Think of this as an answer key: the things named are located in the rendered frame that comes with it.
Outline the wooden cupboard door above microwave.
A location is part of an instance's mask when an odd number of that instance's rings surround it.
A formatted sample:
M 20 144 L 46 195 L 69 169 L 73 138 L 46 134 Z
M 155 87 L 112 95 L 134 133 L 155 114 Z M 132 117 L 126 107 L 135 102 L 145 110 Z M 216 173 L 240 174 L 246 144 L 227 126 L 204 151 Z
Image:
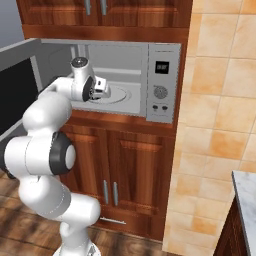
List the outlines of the wooden cupboard door above microwave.
M 107 0 L 103 26 L 188 28 L 193 0 Z
M 23 24 L 29 25 L 97 25 L 97 6 L 90 0 L 86 15 L 84 0 L 16 0 Z

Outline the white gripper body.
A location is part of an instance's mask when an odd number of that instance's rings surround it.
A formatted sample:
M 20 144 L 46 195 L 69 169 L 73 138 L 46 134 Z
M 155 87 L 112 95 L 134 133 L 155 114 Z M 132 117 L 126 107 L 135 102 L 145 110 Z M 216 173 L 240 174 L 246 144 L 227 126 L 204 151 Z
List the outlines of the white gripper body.
M 109 98 L 111 96 L 111 89 L 107 83 L 107 80 L 101 77 L 96 78 L 94 86 L 93 97 L 94 98 Z

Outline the dark wooden counter cupboard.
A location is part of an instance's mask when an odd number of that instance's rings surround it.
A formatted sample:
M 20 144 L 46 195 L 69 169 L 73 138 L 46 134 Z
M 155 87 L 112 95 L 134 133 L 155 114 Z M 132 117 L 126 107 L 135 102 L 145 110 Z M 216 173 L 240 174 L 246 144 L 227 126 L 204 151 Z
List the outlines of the dark wooden counter cupboard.
M 232 202 L 213 256 L 248 256 L 236 199 Z

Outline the silver microwave oven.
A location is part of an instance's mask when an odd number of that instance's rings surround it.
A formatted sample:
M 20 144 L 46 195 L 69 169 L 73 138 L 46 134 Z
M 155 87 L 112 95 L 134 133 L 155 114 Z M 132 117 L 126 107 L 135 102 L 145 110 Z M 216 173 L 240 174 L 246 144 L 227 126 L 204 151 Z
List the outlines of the silver microwave oven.
M 181 45 L 86 41 L 85 57 L 75 56 L 72 73 L 59 77 L 45 90 L 70 99 L 80 110 L 143 116 L 148 121 L 171 123 L 174 119 Z M 117 104 L 93 104 L 96 78 L 130 91 L 129 100 Z

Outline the wooden drawer front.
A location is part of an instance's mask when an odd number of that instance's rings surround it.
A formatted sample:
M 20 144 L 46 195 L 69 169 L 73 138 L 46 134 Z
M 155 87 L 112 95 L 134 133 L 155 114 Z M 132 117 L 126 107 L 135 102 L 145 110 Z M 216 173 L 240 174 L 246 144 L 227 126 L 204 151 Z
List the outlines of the wooden drawer front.
M 98 219 L 96 227 L 162 241 L 165 219 L 153 215 L 136 214 L 135 212 L 103 208 L 100 217 L 125 221 L 126 225 L 115 224 Z

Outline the microwave door with black window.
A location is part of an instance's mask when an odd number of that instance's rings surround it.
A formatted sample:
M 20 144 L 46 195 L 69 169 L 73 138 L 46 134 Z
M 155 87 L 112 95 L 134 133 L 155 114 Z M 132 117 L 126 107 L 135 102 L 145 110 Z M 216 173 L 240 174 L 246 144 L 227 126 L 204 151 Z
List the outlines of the microwave door with black window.
M 27 39 L 0 49 L 0 141 L 23 133 L 23 113 L 42 89 L 36 62 L 40 46 L 40 39 Z

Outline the wooden cupboard door below microwave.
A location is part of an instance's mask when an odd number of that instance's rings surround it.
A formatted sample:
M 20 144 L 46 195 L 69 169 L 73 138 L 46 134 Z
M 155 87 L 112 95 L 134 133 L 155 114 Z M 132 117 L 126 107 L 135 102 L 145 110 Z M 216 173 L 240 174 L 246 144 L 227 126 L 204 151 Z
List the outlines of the wooden cupboard door below microwave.
M 76 150 L 72 170 L 60 180 L 72 191 L 94 197 L 106 206 L 103 180 L 108 181 L 108 160 L 105 133 L 102 129 L 65 125 L 61 131 Z
M 107 133 L 111 186 L 118 207 L 164 217 L 167 210 L 174 139 L 141 133 Z

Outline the white microwave turntable plate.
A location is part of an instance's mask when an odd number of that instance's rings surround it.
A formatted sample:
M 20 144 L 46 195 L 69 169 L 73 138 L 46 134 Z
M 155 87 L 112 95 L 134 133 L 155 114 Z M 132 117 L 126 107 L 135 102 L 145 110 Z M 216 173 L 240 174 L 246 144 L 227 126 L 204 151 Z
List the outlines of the white microwave turntable plate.
M 90 100 L 90 103 L 93 104 L 117 104 L 122 101 L 129 100 L 131 97 L 131 93 L 124 87 L 119 87 L 116 85 L 111 85 L 111 96 L 109 98 L 100 98 L 97 100 Z

